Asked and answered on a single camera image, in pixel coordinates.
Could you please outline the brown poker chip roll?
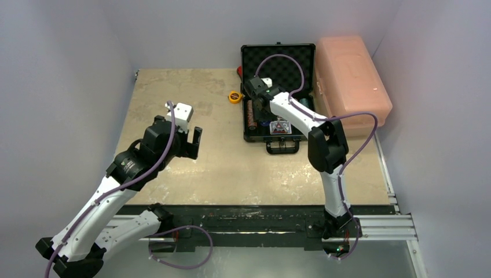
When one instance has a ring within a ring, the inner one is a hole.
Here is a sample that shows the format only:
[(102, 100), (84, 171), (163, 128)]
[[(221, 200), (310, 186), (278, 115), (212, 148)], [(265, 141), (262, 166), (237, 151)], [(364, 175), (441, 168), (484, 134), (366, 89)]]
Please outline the brown poker chip roll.
[(253, 109), (253, 104), (251, 100), (247, 101), (247, 114), (248, 115), (253, 115), (254, 114), (254, 109)]

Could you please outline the black poker case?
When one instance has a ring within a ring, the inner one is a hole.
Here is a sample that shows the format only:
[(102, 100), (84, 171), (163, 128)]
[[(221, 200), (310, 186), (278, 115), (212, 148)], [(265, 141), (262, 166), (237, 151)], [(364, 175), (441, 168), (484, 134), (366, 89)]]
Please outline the black poker case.
[(243, 45), (237, 70), (244, 96), (243, 138), (263, 142), (271, 155), (295, 154), (306, 136), (283, 115), (293, 111), (289, 101), (314, 111), (313, 74), (316, 46), (313, 43)]

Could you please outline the red black chip roll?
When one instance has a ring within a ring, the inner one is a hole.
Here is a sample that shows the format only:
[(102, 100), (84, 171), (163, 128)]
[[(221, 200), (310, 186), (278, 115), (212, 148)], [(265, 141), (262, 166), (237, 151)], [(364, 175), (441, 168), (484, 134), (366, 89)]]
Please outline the red black chip roll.
[(247, 114), (247, 127), (249, 130), (255, 130), (257, 127), (257, 124), (254, 121), (254, 115), (251, 113)]

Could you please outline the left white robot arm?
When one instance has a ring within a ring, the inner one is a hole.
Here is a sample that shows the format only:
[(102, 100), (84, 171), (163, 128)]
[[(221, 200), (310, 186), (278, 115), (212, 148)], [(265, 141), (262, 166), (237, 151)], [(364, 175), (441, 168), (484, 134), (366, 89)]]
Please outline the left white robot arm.
[(115, 156), (99, 187), (77, 216), (58, 234), (35, 245), (48, 259), (45, 277), (94, 277), (104, 262), (128, 244), (145, 236), (178, 233), (174, 216), (156, 203), (124, 224), (106, 230), (115, 214), (174, 157), (196, 159), (202, 129), (195, 127), (188, 142), (189, 112), (156, 116), (142, 138)]

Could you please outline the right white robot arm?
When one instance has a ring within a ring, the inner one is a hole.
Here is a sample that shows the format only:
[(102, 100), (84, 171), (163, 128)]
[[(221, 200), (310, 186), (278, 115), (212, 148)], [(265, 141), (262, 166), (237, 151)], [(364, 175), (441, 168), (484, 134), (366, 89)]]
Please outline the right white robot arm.
[(327, 239), (340, 235), (348, 224), (354, 225), (353, 235), (360, 237), (360, 221), (354, 216), (347, 199), (343, 176), (349, 147), (341, 121), (322, 117), (278, 86), (268, 86), (257, 76), (243, 82), (243, 90), (255, 108), (285, 119), (307, 138), (307, 157), (320, 174), (324, 191), (323, 237)]

